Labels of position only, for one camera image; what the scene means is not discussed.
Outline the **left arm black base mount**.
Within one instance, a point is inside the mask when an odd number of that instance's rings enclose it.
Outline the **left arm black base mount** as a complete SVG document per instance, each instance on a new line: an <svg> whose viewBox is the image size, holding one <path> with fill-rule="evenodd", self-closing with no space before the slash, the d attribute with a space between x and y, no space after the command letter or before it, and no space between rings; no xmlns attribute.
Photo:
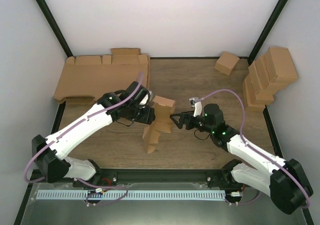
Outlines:
<svg viewBox="0 0 320 225"><path fill-rule="evenodd" d="M73 181L73 186L76 188L101 188L101 187L114 187L117 185L118 172L115 169L98 169L92 178L85 180L86 183L93 185L89 186L79 181Z"/></svg>

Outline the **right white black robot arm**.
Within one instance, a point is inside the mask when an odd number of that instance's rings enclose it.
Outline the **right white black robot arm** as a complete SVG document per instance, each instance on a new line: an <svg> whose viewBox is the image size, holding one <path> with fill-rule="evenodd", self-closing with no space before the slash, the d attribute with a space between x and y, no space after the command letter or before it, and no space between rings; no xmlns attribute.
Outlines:
<svg viewBox="0 0 320 225"><path fill-rule="evenodd" d="M241 183L269 196L273 204L290 215L307 205L313 189L302 165L295 159L285 160L256 146L226 124L217 104L194 104L194 111L170 115L179 128L197 129L209 134L212 142L241 161L227 164L230 169L222 173L223 183L229 187Z"/></svg>

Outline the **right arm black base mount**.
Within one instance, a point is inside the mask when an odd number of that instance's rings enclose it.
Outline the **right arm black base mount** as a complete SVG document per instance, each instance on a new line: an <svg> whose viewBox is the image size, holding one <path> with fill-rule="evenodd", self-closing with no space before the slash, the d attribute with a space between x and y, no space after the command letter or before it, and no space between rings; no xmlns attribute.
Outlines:
<svg viewBox="0 0 320 225"><path fill-rule="evenodd" d="M243 184L236 182L231 171L236 165L242 162L238 159L233 159L226 163L221 169L211 169L205 173L207 178L207 186L209 188L220 188L221 190L240 189Z"/></svg>

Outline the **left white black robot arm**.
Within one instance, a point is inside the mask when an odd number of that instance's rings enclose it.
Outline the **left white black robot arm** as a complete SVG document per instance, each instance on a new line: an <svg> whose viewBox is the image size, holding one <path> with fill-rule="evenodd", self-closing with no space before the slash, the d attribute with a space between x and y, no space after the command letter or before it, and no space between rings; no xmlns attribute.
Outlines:
<svg viewBox="0 0 320 225"><path fill-rule="evenodd" d="M102 171L92 160L80 160L69 154L80 143L100 129L125 119L132 123L150 125L155 121L155 109L149 105L152 92L134 81L125 90L105 93L81 117L65 128L32 141L32 159L48 183L64 178L85 181L97 187L102 181Z"/></svg>

